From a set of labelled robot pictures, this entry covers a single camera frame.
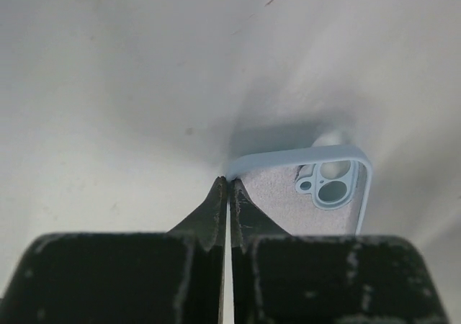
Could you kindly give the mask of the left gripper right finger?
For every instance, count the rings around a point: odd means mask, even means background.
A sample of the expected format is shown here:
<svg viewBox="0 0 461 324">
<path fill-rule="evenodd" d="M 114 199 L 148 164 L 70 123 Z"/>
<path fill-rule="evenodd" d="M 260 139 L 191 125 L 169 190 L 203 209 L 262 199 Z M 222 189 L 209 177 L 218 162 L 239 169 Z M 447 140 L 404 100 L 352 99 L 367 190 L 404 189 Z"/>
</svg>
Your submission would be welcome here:
<svg viewBox="0 0 461 324">
<path fill-rule="evenodd" d="M 419 251 L 391 235 L 295 236 L 229 186 L 237 323 L 448 323 Z"/>
</svg>

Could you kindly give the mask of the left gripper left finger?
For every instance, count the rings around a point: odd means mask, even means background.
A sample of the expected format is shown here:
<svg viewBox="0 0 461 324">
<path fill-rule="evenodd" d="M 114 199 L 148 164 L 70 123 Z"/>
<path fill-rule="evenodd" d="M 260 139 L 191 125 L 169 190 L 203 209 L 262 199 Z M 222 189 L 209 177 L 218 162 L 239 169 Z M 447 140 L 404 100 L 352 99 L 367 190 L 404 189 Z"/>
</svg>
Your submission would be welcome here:
<svg viewBox="0 0 461 324">
<path fill-rule="evenodd" d="M 3 323 L 221 323 L 227 183 L 165 233 L 51 233 L 22 255 Z"/>
</svg>

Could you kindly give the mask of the translucent blue phone case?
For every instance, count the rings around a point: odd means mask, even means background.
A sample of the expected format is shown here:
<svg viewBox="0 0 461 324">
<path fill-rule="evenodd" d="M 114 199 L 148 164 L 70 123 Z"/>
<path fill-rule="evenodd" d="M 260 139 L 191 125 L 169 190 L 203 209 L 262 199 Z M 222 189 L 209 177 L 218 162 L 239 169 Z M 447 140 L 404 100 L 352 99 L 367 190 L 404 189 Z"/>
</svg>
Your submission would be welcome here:
<svg viewBox="0 0 461 324">
<path fill-rule="evenodd" d="M 292 235 L 360 232 L 372 165 L 354 145 L 314 146 L 255 153 L 232 162 L 250 203 Z"/>
</svg>

